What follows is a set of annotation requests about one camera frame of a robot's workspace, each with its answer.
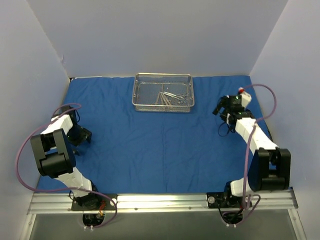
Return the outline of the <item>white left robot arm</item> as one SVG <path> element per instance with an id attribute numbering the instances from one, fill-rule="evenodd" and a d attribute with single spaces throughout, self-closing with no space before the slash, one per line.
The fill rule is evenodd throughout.
<path id="1" fill-rule="evenodd" d="M 80 115 L 69 104 L 62 105 L 41 133 L 30 138 L 37 169 L 41 176 L 58 180 L 71 190 L 76 202 L 82 201 L 90 210 L 100 206 L 97 187 L 76 167 L 77 147 L 91 143 L 92 132 L 79 125 Z"/>

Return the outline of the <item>steel wire mesh basket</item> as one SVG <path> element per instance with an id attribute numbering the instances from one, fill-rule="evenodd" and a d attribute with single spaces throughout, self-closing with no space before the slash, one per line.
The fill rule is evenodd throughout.
<path id="1" fill-rule="evenodd" d="M 195 105 L 193 78 L 189 74 L 137 73 L 131 102 L 140 112 L 189 113 Z"/>

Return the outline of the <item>steel forceps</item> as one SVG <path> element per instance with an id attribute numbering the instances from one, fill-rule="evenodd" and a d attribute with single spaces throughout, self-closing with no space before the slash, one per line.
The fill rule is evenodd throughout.
<path id="1" fill-rule="evenodd" d="M 170 97 L 175 98 L 175 99 L 184 99 L 185 98 L 185 96 L 183 94 L 174 94 L 174 93 L 166 92 L 166 91 L 163 91 L 162 93 L 164 95 L 170 96 Z"/>

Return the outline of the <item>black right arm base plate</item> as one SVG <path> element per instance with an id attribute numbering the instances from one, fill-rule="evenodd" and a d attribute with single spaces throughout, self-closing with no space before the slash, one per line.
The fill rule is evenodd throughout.
<path id="1" fill-rule="evenodd" d="M 206 201 L 209 209 L 241 209 L 243 207 L 243 198 L 228 192 L 207 192 Z"/>

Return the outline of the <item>steel surgical scissors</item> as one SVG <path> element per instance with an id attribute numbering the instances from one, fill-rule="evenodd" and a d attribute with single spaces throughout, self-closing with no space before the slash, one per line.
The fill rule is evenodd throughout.
<path id="1" fill-rule="evenodd" d="M 176 99 L 179 104 L 187 104 L 191 100 L 186 94 L 173 94 L 172 98 Z"/>

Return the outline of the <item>blue surgical wrap cloth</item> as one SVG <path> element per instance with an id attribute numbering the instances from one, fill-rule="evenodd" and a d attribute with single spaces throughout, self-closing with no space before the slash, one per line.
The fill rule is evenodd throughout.
<path id="1" fill-rule="evenodd" d="M 251 83 L 245 75 L 195 77 L 194 107 L 176 113 L 136 111 L 133 77 L 74 79 L 64 102 L 81 104 L 79 123 L 92 132 L 76 166 L 102 193 L 221 192 L 243 177 L 246 142 L 213 110 Z"/>

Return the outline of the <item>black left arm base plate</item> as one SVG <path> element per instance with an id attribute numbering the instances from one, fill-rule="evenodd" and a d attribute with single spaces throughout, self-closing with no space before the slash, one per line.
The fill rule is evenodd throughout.
<path id="1" fill-rule="evenodd" d="M 118 201 L 117 194 L 107 194 L 109 198 L 102 197 L 97 194 L 89 193 L 86 196 L 74 197 L 72 200 L 72 211 L 97 211 L 97 210 L 115 210 L 115 204 Z"/>

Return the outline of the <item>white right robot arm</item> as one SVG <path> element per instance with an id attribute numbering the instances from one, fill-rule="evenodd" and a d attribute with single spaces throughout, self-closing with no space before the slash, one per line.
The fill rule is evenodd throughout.
<path id="1" fill-rule="evenodd" d="M 286 190 L 290 183 L 291 153 L 280 148 L 259 127 L 247 106 L 252 97 L 243 88 L 236 95 L 221 97 L 212 112 L 228 126 L 228 132 L 239 134 L 247 144 L 244 177 L 230 182 L 222 193 L 223 203 L 234 206 L 240 197 L 258 191 Z"/>

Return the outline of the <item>aluminium front rail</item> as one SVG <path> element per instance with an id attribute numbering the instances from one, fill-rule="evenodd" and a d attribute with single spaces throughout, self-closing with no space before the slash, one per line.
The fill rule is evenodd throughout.
<path id="1" fill-rule="evenodd" d="M 293 190 L 262 191 L 255 208 L 259 210 L 297 209 Z M 119 194 L 117 212 L 165 213 L 165 212 L 212 212 L 205 193 L 198 194 Z M 67 193 L 35 193 L 28 214 L 97 214 L 99 210 L 73 210 L 73 202 Z"/>

